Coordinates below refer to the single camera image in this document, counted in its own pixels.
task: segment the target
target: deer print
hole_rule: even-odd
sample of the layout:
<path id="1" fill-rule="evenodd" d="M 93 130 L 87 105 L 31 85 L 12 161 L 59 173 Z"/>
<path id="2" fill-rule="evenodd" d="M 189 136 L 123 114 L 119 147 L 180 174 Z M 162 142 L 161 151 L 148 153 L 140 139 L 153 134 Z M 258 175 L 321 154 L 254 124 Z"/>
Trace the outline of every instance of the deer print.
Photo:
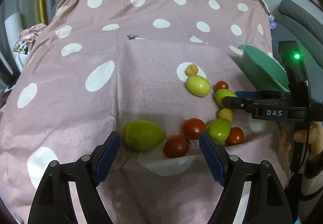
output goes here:
<path id="1" fill-rule="evenodd" d="M 136 39 L 138 35 L 127 35 L 127 37 L 129 38 L 129 40 L 133 40 L 133 39 Z"/>

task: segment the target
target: tomato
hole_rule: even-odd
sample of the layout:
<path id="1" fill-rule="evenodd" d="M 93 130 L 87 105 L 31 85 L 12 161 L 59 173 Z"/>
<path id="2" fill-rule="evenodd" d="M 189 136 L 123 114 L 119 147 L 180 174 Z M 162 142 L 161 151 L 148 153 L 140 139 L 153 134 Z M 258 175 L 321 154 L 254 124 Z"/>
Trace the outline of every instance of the tomato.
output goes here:
<path id="1" fill-rule="evenodd" d="M 216 92 L 219 89 L 229 89 L 229 85 L 224 81 L 219 81 L 213 86 L 213 90 Z"/>
<path id="2" fill-rule="evenodd" d="M 237 145 L 243 142 L 243 131 L 240 127 L 233 127 L 230 130 L 230 134 L 225 141 L 228 145 Z"/>
<path id="3" fill-rule="evenodd" d="M 172 136 L 164 146 L 164 154 L 169 158 L 185 156 L 190 149 L 190 142 L 183 136 Z"/>
<path id="4" fill-rule="evenodd" d="M 182 130 L 185 136 L 190 139 L 198 140 L 203 131 L 205 131 L 206 125 L 201 119 L 191 118 L 184 122 Z"/>

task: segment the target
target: green plastic bowl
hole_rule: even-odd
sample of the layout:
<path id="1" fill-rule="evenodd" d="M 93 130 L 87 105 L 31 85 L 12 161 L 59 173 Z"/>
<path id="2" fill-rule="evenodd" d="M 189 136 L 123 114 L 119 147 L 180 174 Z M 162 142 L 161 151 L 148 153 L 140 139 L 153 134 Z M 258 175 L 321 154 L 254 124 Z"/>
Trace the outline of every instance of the green plastic bowl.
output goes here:
<path id="1" fill-rule="evenodd" d="M 279 64 L 256 47 L 241 45 L 239 48 L 244 49 L 239 67 L 257 91 L 289 92 L 287 74 Z"/>

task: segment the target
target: clothes pile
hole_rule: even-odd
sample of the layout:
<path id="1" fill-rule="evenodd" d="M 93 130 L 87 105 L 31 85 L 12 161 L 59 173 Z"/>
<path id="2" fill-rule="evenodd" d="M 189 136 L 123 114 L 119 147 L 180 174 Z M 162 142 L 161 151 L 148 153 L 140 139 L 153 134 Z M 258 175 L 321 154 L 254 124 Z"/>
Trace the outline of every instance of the clothes pile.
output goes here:
<path id="1" fill-rule="evenodd" d="M 12 50 L 12 55 L 20 72 L 22 72 L 27 57 L 30 54 L 38 36 L 46 27 L 47 25 L 40 23 L 21 31 L 18 34 L 19 40 L 16 42 Z"/>

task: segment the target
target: pink blanket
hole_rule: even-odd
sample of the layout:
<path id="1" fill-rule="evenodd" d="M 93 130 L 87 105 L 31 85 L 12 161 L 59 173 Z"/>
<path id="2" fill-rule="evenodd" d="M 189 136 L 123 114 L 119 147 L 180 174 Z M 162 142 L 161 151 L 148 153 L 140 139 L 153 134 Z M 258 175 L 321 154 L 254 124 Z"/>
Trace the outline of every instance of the pink blanket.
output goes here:
<path id="1" fill-rule="evenodd" d="M 74 162 L 111 131 L 122 135 L 130 121 L 150 120 L 170 137 L 188 118 L 215 119 L 219 108 L 212 93 L 192 95 L 185 68 L 194 63 L 211 84 L 224 80 L 232 91 L 252 91 L 232 60 L 241 56 L 241 44 L 272 52 L 268 12 L 259 0 L 62 0 L 0 123 L 0 192 L 7 207 L 26 223 L 50 161 Z M 286 186 L 288 163 L 276 125 L 236 111 L 232 126 L 243 129 L 245 141 L 228 152 L 248 162 L 270 161 Z M 164 143 L 148 152 L 121 147 L 98 187 L 115 224 L 209 220 L 222 188 L 197 141 L 176 159 L 163 155 Z M 73 186 L 71 191 L 85 224 Z"/>

